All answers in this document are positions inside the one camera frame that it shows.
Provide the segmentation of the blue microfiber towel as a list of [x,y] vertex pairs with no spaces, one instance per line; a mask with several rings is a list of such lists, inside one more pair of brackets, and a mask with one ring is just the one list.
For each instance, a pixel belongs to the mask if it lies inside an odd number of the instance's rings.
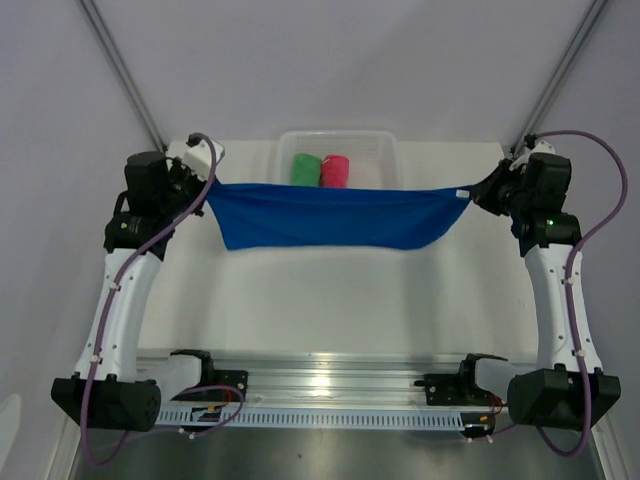
[[289,247],[422,249],[470,203],[464,187],[372,190],[221,184],[207,201],[229,250]]

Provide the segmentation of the green microfiber towel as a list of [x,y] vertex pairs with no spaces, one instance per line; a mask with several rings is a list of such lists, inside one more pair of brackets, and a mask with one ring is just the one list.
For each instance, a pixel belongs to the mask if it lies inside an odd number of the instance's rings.
[[320,184],[321,170],[321,158],[306,153],[298,153],[293,157],[290,184],[317,187]]

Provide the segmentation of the pink microfiber towel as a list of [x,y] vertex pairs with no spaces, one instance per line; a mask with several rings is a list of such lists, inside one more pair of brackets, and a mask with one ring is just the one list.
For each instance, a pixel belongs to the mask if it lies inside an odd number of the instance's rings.
[[327,188],[346,188],[349,178],[349,159],[342,155],[328,155],[321,165],[320,185]]

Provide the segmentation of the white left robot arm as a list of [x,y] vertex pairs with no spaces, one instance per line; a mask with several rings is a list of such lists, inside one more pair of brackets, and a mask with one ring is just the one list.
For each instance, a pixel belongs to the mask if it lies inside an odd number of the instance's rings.
[[53,402],[88,429],[146,432],[163,402],[183,390],[197,400],[216,390],[209,355],[175,353],[157,369],[136,369],[147,300],[178,219],[202,215],[215,153],[192,147],[175,157],[143,152],[127,159],[126,189],[104,234],[105,269],[94,321],[72,375],[57,378]]

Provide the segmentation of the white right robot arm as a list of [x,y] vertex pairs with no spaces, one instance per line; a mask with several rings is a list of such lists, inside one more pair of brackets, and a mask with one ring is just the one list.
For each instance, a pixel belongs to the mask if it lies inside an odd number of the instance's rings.
[[519,425],[578,431],[593,427],[615,405],[621,383],[604,373],[590,335],[580,222],[563,210],[571,176],[569,159],[536,152],[501,160],[470,195],[481,209],[511,219],[534,292],[536,368],[510,380],[510,417]]

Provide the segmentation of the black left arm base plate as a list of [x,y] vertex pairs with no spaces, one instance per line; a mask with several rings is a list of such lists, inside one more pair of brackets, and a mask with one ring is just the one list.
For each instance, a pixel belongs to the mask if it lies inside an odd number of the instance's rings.
[[214,385],[234,387],[243,395],[247,393],[249,373],[239,369],[219,369],[215,366],[211,354],[204,350],[180,349],[170,353],[171,356],[191,356],[201,363],[200,381],[186,391],[173,398],[183,402],[222,402],[231,403],[239,400],[239,395],[225,389],[204,391],[204,387]]

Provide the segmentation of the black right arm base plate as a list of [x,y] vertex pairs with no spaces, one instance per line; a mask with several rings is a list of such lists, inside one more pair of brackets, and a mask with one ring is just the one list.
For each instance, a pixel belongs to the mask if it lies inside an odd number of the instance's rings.
[[494,395],[475,380],[477,364],[486,365],[489,360],[507,361],[496,355],[469,353],[455,373],[427,373],[413,385],[424,391],[428,406],[489,407]]

